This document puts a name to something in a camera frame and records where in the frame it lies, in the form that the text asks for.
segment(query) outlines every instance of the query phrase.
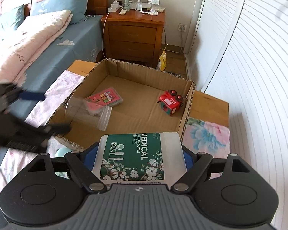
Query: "red toy car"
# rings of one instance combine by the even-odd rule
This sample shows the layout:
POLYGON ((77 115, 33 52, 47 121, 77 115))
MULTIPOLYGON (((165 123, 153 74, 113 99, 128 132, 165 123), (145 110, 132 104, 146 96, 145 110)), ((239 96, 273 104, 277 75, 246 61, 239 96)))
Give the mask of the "red toy car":
POLYGON ((160 106, 162 110, 164 110, 170 116, 183 105, 182 96, 177 95, 175 90, 164 92, 164 94, 159 97, 157 103, 161 103, 160 106))

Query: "green label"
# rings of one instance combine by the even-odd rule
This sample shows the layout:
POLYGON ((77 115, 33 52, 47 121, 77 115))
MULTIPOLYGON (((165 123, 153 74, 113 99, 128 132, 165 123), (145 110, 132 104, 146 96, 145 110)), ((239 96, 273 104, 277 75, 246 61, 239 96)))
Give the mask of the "green label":
POLYGON ((164 180, 160 134, 109 135, 100 177, 116 181, 164 180))

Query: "pillow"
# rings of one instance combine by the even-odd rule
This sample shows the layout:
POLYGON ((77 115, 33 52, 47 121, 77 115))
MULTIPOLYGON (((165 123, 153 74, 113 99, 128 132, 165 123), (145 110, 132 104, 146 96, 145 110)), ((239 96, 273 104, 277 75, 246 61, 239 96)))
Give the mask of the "pillow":
POLYGON ((25 19, 25 5, 0 15, 0 41, 15 31, 25 19))
POLYGON ((73 14, 69 24, 78 23, 85 18, 88 0, 44 0, 32 4, 30 15, 35 16, 43 13, 70 10, 73 14))

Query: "corrugated cardboard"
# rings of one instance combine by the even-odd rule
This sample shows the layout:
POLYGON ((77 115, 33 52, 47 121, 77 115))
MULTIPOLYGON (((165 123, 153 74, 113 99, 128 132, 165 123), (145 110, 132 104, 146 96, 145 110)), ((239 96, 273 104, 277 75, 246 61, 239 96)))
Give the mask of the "corrugated cardboard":
MULTIPOLYGON (((99 62, 72 95, 85 98, 106 88, 114 87, 123 103, 112 108, 106 131, 71 122, 71 131, 59 136, 77 148, 88 148, 105 134, 178 132, 182 138, 190 114, 195 84, 153 68, 105 59, 99 62), (164 91, 176 90, 184 106, 172 116, 157 103, 164 91)), ((64 103, 52 115, 50 123, 65 122, 64 103)))

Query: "black wheel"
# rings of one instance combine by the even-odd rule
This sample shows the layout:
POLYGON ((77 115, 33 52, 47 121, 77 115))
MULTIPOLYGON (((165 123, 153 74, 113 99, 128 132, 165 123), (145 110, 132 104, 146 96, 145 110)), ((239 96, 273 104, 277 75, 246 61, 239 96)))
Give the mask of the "black wheel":
POLYGON ((175 97, 177 95, 177 92, 175 90, 170 90, 170 94, 175 97))
POLYGON ((181 102, 182 101, 182 96, 181 95, 177 95, 175 97, 176 101, 181 102))

